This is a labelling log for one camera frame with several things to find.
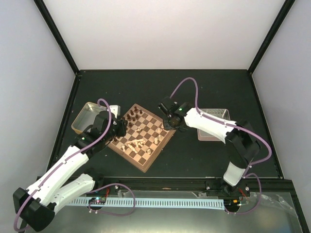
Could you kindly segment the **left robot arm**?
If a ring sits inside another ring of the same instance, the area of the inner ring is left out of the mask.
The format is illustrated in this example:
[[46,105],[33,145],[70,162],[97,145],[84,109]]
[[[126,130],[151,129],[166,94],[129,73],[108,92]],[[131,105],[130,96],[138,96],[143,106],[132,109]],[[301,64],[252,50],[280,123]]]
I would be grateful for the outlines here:
[[113,139],[125,136],[127,124],[124,117],[117,118],[113,113],[101,111],[41,178],[26,189],[18,188],[13,193],[17,215],[14,230],[23,231],[17,227],[17,221],[21,218],[27,223],[25,229],[32,228],[39,232],[52,222],[56,213],[68,202],[90,191],[94,194],[101,193],[104,181],[90,169],[74,181],[66,182],[78,168],[102,151]]

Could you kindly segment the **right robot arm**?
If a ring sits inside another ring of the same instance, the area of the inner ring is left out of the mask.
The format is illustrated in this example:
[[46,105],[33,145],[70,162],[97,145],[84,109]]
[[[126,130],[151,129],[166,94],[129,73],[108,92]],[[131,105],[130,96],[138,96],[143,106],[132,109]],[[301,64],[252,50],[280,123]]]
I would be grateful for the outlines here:
[[251,129],[249,122],[228,121],[203,112],[188,102],[179,105],[169,97],[164,98],[158,108],[164,114],[165,130],[194,128],[224,143],[229,164],[222,176],[220,189],[226,196],[236,193],[247,166],[260,151],[258,141],[245,131]]

